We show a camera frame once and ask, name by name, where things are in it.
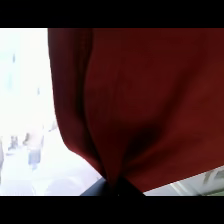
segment red cloth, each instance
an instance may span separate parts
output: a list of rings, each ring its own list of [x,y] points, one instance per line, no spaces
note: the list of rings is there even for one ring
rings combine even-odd
[[[224,164],[224,30],[49,29],[67,147],[147,191]]]

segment dark red fabric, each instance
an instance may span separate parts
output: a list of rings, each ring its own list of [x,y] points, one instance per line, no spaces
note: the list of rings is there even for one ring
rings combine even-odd
[[[67,147],[141,191],[223,165],[223,40],[223,29],[49,29]]]

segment cloth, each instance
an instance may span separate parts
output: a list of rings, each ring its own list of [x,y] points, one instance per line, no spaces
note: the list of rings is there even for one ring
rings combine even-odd
[[[224,29],[49,29],[67,147],[144,192],[224,163]]]

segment fabric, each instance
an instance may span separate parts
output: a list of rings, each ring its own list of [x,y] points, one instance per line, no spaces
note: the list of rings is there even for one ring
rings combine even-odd
[[[224,30],[49,29],[64,143],[142,192],[224,163]]]

